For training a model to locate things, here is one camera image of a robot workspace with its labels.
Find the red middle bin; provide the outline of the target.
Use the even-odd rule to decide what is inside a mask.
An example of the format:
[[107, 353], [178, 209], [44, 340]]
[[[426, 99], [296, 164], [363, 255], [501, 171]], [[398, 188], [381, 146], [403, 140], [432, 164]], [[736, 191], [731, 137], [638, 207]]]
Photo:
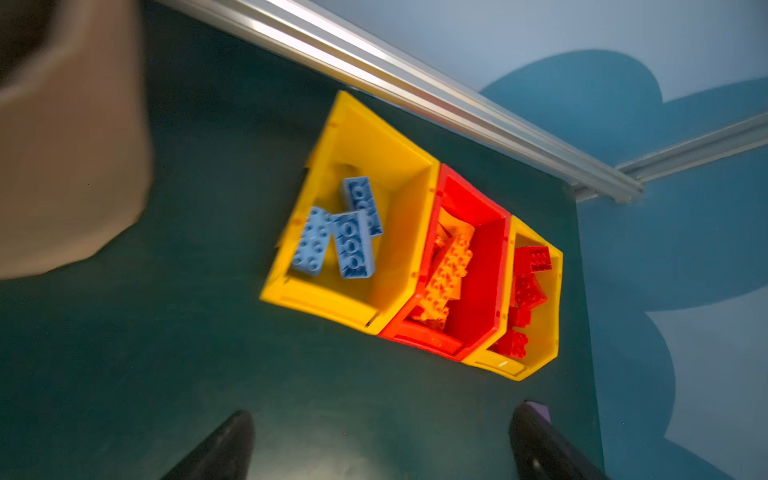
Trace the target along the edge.
[[[446, 302], [445, 327], [431, 328], [413, 315], [427, 298], [433, 262], [439, 256], [439, 214], [446, 212], [474, 228], [468, 250], [468, 273], [461, 281], [457, 299]], [[379, 334], [381, 338], [408, 345], [453, 361], [462, 361], [506, 327], [509, 292], [508, 251], [511, 214], [480, 192], [456, 171], [440, 167], [433, 210], [427, 230], [419, 277], [413, 296]]]

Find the long orange lego piece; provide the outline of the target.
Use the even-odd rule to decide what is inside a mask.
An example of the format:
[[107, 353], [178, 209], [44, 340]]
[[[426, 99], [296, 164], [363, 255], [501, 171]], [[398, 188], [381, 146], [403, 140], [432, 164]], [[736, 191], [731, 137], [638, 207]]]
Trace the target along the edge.
[[428, 282], [411, 319], [434, 330], [445, 328], [449, 314], [447, 303], [460, 297], [456, 290], [467, 275], [472, 258], [470, 240], [469, 235], [459, 234], [443, 241], [430, 265]]

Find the right yellow bin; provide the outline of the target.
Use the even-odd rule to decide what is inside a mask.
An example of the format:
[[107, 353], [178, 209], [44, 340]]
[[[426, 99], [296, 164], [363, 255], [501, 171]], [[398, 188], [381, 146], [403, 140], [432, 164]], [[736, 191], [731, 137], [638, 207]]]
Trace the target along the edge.
[[[546, 241], [522, 220], [511, 218], [509, 249], [504, 283], [502, 287], [501, 326], [462, 362], [468, 366], [487, 370], [509, 380], [522, 381], [554, 360], [560, 345], [560, 300], [563, 280], [563, 253]], [[524, 246], [547, 246], [550, 250], [552, 269], [536, 273], [538, 282], [547, 296], [547, 302], [532, 312], [531, 323], [525, 328], [513, 327], [509, 321], [509, 309], [514, 285], [514, 250]], [[508, 330], [525, 332], [529, 338], [527, 355], [523, 359], [507, 358], [490, 350], [490, 346]]]

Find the aluminium back rail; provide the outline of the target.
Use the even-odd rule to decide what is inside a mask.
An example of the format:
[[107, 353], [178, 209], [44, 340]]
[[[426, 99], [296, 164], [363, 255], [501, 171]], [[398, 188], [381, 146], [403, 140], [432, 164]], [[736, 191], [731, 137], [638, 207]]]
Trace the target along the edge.
[[642, 184], [311, 1], [168, 7], [618, 203]]

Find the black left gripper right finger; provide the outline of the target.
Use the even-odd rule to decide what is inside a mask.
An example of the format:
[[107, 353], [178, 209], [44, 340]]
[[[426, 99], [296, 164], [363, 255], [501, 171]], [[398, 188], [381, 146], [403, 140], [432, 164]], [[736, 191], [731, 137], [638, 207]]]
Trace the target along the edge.
[[516, 406], [509, 438], [519, 479], [609, 479], [552, 426], [535, 402]]

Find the orange slope lego brick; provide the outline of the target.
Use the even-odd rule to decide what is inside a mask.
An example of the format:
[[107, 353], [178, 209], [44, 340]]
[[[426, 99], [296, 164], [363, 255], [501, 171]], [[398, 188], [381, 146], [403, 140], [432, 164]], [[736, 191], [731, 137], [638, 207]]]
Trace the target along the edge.
[[469, 246], [474, 235], [475, 227], [449, 214], [445, 209], [438, 211], [435, 244], [442, 248], [451, 239]]

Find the aluminium right post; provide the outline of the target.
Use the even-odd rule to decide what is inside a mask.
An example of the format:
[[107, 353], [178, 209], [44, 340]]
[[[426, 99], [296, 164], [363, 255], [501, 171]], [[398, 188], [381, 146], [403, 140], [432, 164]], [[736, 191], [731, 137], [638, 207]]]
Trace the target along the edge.
[[767, 145], [767, 113], [752, 116], [724, 128], [636, 157], [612, 170], [640, 184], [640, 193], [629, 200], [642, 198], [644, 186], [656, 179], [732, 157]]

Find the red lego brick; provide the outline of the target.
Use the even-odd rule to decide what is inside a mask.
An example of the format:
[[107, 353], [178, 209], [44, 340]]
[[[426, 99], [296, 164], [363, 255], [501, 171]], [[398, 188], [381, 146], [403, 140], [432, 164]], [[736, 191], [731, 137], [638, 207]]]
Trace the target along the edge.
[[525, 332], [510, 329], [490, 346], [490, 350], [507, 358], [523, 359], [527, 355], [528, 342]]
[[546, 302], [547, 296], [535, 274], [515, 276], [509, 309], [510, 324], [517, 328], [527, 327], [531, 323], [533, 310]]
[[547, 246], [532, 245], [514, 250], [513, 275], [515, 278], [550, 271], [551, 269], [552, 260]]

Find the yellow bin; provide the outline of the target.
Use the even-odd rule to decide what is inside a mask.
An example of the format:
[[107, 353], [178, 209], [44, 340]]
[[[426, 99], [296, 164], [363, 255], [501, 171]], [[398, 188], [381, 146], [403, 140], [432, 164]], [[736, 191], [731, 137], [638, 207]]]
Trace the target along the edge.
[[[379, 334], [413, 296], [440, 163], [347, 92], [339, 92], [306, 164], [307, 175], [277, 244], [261, 300]], [[330, 247], [316, 277], [291, 269], [310, 211], [345, 209], [341, 185], [369, 179], [383, 233], [367, 279], [345, 279]]]
[[[511, 218], [509, 249], [504, 283], [502, 287], [501, 326], [462, 362], [468, 366], [487, 370], [509, 380], [522, 381], [554, 360], [560, 345], [560, 300], [563, 280], [563, 253], [546, 241], [522, 220]], [[550, 250], [552, 269], [536, 273], [538, 282], [547, 296], [547, 302], [532, 312], [531, 323], [525, 328], [513, 327], [509, 321], [509, 309], [514, 285], [514, 250], [524, 246], [547, 246]], [[529, 338], [527, 355], [523, 359], [507, 358], [490, 350], [490, 346], [508, 330], [525, 332]]]

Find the left yellow bin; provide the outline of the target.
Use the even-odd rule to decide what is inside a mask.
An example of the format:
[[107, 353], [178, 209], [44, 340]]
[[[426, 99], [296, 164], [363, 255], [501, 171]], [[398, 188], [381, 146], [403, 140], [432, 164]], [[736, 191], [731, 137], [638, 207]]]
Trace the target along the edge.
[[[277, 244], [261, 300], [379, 334], [413, 296], [440, 163], [347, 92], [339, 92], [306, 164], [307, 175]], [[383, 233], [367, 279], [345, 279], [330, 247], [316, 277], [291, 269], [310, 211], [345, 209], [341, 185], [369, 179]]]

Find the peach flower pot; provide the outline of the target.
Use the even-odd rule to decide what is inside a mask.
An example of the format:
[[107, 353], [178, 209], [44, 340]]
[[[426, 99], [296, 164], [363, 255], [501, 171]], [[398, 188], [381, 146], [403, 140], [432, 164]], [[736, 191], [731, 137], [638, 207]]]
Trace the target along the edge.
[[1, 5], [1, 276], [87, 259], [153, 180], [135, 1]]

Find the light blue lego brick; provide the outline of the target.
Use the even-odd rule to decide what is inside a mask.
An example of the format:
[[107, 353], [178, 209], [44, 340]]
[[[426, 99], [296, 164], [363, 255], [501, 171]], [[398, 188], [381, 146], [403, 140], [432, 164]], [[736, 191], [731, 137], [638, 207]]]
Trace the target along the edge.
[[367, 176], [344, 178], [340, 191], [348, 210], [359, 210], [366, 214], [370, 236], [381, 236], [383, 225], [370, 179]]

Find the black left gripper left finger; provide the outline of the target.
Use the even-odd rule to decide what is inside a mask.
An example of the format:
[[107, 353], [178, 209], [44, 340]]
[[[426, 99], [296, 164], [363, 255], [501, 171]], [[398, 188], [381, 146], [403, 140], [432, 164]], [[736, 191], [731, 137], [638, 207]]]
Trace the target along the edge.
[[167, 472], [162, 480], [246, 479], [254, 440], [252, 415], [238, 410]]

